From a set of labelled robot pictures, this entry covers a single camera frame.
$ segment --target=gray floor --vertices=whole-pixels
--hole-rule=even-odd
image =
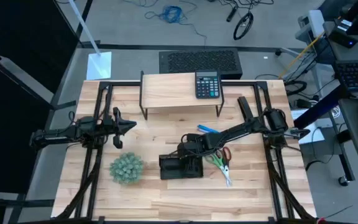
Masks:
[[[80,11],[84,9],[85,2],[76,1]],[[200,33],[208,36],[207,45],[294,48],[305,47],[304,43],[294,38],[295,32],[299,29],[298,16],[321,3],[320,0],[281,0],[275,1],[273,6],[256,6],[252,10],[255,16],[254,25],[242,40],[236,42],[232,39],[232,31],[239,16],[236,15],[231,23],[227,23],[229,6],[220,6],[218,2],[192,2],[197,3],[198,8],[188,15],[189,22],[194,23]],[[101,40],[103,44],[203,45],[202,38],[195,35],[190,27],[166,24],[157,18],[144,19],[145,12],[160,12],[166,4],[179,5],[184,10],[190,8],[179,0],[160,1],[148,9],[122,1],[94,0],[86,23],[94,38]],[[68,4],[62,4],[60,7],[75,30],[78,22],[72,9]],[[87,40],[84,34],[81,40]],[[145,73],[158,73],[157,51],[102,51],[112,52],[112,79],[136,80],[139,79],[140,70],[144,70]],[[90,53],[93,53],[93,50],[76,50],[67,70],[68,78],[63,87],[60,103],[78,99],[82,82],[86,78],[86,64]],[[243,79],[253,79],[263,73],[278,75],[293,59],[286,54],[275,57],[273,53],[262,52],[240,52],[239,56],[244,72]],[[323,84],[332,79],[332,73],[321,72],[319,75],[323,78]],[[306,92],[314,93],[316,88],[311,73],[305,74],[303,79],[309,83]],[[328,93],[336,85],[335,82],[328,85],[324,92]],[[69,123],[67,114],[70,110],[75,111],[75,107],[57,111],[51,128],[66,126]],[[343,123],[343,119],[338,118],[336,122]],[[326,152],[323,154],[329,154],[331,147],[330,144],[326,144],[325,147],[319,147],[319,150]],[[65,157],[64,148],[65,146],[54,146],[42,151],[27,196],[28,200],[55,197]],[[345,148],[356,177],[355,182],[351,182],[348,187],[341,187],[337,183],[337,178],[344,174],[338,156],[334,156],[329,164],[314,164],[308,171],[308,178],[318,216],[324,217],[353,205],[352,208],[329,220],[358,223],[358,156],[351,142],[346,143]],[[321,159],[328,159],[328,156],[324,157],[321,156]],[[310,159],[309,156],[305,156],[305,163]],[[23,209],[20,221],[45,220],[49,218],[51,211],[51,208],[26,208]]]

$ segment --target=white pole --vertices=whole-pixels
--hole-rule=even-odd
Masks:
[[[90,32],[90,30],[88,30],[88,27],[86,26],[85,21],[82,19],[82,16],[81,16],[80,12],[78,11],[78,8],[75,6],[74,0],[69,0],[69,3],[71,5],[71,7],[73,8],[74,13],[77,16],[78,20],[80,21],[80,24],[84,28],[85,34],[88,36],[89,40],[91,41],[91,44],[92,44],[94,50],[100,56],[100,50],[98,49],[98,46],[96,46],[96,43],[94,42],[91,32]]]

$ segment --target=calculator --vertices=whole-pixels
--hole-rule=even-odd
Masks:
[[[221,94],[220,73],[216,70],[196,72],[196,97],[200,99],[219,98]]]

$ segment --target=succulent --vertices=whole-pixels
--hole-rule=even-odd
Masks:
[[[110,164],[110,175],[119,184],[134,184],[140,180],[143,161],[133,152],[123,153]]]

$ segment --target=wooden tabletop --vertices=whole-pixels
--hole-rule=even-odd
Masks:
[[[292,127],[293,120],[283,82],[267,82],[272,106],[285,112],[287,123]],[[98,85],[97,81],[84,82],[76,111],[77,118],[93,115]],[[237,103],[240,96],[247,98],[253,114],[257,114],[251,87],[224,86],[223,91],[225,104],[218,118],[215,110],[208,107],[181,107],[149,109],[149,117],[145,121],[139,108],[139,87],[115,86],[112,107],[117,106],[122,117],[136,121],[137,126],[122,137],[122,149],[113,146],[112,136],[104,146],[93,219],[105,216],[106,220],[267,221],[267,217],[274,217],[261,134],[251,134],[226,144],[232,151],[230,176],[233,186],[230,188],[226,187],[221,171],[207,162],[204,162],[204,177],[201,179],[160,180],[158,155],[176,150],[183,134],[199,133],[198,124],[222,131],[243,123]],[[287,141],[291,146],[299,148],[297,141]],[[63,211],[80,187],[85,152],[86,149],[81,146],[67,150],[53,217]],[[145,162],[145,170],[138,184],[119,185],[109,175],[110,163],[123,152],[134,152]],[[300,152],[284,148],[282,153],[290,190],[302,206],[315,216]],[[281,190],[279,192],[283,214],[286,215]],[[89,190],[84,201],[83,216],[86,214],[88,199]]]
[[[142,106],[164,108],[173,106],[220,105],[222,96],[197,99],[196,73],[143,75]]]

